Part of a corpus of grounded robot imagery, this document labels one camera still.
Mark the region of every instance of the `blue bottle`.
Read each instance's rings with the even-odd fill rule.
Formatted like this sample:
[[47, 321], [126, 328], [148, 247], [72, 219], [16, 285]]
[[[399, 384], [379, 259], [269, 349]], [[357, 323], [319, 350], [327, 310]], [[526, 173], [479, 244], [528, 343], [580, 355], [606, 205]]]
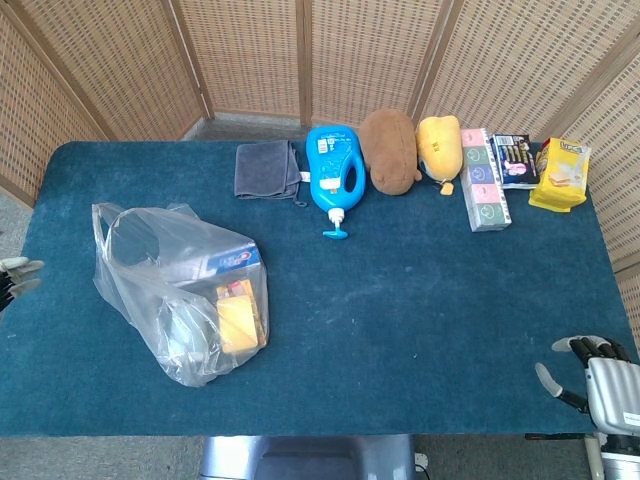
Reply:
[[[360, 201], [366, 185], [366, 172], [360, 143], [352, 128], [344, 125], [311, 129], [306, 143], [309, 170], [311, 171], [311, 198], [327, 212], [335, 230], [323, 232], [333, 239], [347, 238], [340, 229], [345, 210]], [[355, 170], [353, 189], [347, 191], [345, 182], [351, 170]]]

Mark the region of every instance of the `gray towel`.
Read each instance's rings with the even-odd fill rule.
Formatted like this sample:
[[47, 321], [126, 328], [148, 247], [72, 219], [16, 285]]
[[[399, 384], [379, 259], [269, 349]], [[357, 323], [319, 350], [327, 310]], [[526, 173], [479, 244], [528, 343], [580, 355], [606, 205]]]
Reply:
[[291, 142], [252, 143], [236, 151], [234, 194], [238, 198], [293, 198], [299, 203], [300, 180]]

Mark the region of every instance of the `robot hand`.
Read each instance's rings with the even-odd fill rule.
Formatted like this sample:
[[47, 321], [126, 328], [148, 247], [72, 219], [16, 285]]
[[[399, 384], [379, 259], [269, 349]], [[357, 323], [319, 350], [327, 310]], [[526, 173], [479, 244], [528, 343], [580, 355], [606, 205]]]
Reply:
[[0, 260], [0, 312], [14, 298], [40, 285], [39, 278], [29, 279], [29, 277], [43, 266], [44, 262], [40, 260], [29, 261], [27, 257]]
[[640, 479], [640, 365], [632, 363], [619, 343], [593, 335], [555, 342], [556, 352], [573, 352], [582, 362], [587, 398], [558, 384], [541, 363], [540, 383], [555, 398], [589, 413], [601, 439], [607, 479]]

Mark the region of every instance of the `plastic bag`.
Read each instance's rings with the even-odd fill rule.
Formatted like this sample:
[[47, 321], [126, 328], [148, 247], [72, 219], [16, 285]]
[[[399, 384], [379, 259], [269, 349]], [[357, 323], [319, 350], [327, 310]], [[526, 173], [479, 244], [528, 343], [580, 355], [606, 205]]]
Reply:
[[92, 216], [96, 288], [169, 377], [202, 386], [266, 345], [266, 270], [253, 240], [184, 204], [123, 211], [102, 203]]

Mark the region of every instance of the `gray floor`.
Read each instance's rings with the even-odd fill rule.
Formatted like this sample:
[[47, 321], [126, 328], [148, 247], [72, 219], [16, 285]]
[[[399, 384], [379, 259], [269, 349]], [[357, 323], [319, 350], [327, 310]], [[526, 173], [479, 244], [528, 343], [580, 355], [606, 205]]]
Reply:
[[[288, 120], [220, 115], [185, 140], [303, 138]], [[0, 258], [22, 249], [30, 212], [0, 193]], [[73, 437], [0, 439], [0, 480], [195, 479], [202, 438]], [[580, 440], [529, 441], [521, 435], [428, 435], [416, 450], [429, 457], [432, 480], [588, 480]]]

